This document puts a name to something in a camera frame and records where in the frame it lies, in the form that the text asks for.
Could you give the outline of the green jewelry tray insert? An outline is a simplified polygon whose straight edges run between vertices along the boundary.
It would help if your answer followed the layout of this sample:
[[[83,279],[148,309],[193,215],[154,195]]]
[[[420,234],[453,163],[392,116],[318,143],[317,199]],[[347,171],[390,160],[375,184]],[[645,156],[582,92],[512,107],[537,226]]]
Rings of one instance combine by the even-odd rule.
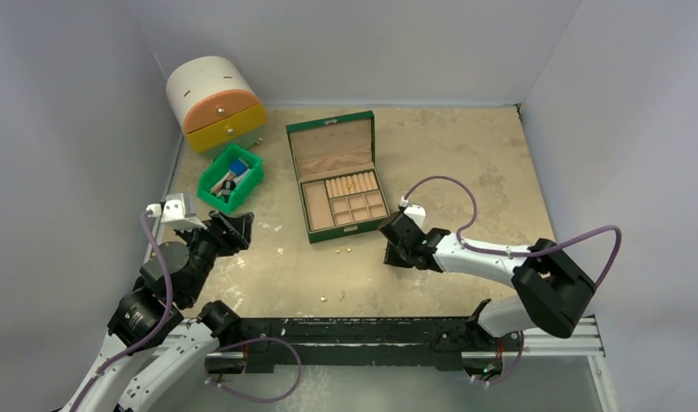
[[[304,182],[300,191],[309,233],[357,227],[388,216],[374,170]]]

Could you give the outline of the green jewelry box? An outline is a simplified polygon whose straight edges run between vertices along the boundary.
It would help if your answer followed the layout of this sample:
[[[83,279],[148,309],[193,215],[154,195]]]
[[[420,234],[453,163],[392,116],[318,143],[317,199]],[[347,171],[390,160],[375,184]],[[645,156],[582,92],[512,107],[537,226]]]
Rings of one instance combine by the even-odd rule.
[[[377,230],[389,208],[376,169],[374,113],[289,124],[286,134],[308,242]]]

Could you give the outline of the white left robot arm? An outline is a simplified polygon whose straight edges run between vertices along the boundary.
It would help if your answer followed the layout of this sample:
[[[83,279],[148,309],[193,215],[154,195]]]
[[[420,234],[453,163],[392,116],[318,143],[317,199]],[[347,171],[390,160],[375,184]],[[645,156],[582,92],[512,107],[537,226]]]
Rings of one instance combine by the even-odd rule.
[[[147,207],[139,221],[151,246],[133,289],[118,303],[106,327],[98,357],[66,411],[112,411],[128,385],[150,391],[149,378],[139,379],[137,369],[183,321],[182,310],[194,307],[217,258],[249,248],[254,215],[228,216],[218,210],[201,221],[180,217],[166,224],[178,242],[157,243],[148,220],[166,217],[159,204]]]

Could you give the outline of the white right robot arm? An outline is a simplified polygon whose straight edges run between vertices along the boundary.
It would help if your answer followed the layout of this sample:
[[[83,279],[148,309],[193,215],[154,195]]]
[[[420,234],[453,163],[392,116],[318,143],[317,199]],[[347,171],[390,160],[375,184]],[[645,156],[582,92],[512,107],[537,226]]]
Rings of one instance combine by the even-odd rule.
[[[510,332],[538,328],[569,338],[597,291],[595,282],[549,239],[534,245],[505,246],[458,239],[449,230],[424,233],[402,211],[379,224],[387,240],[385,263],[392,266],[477,276],[512,288],[513,296],[480,305],[467,325],[469,343],[489,348]]]

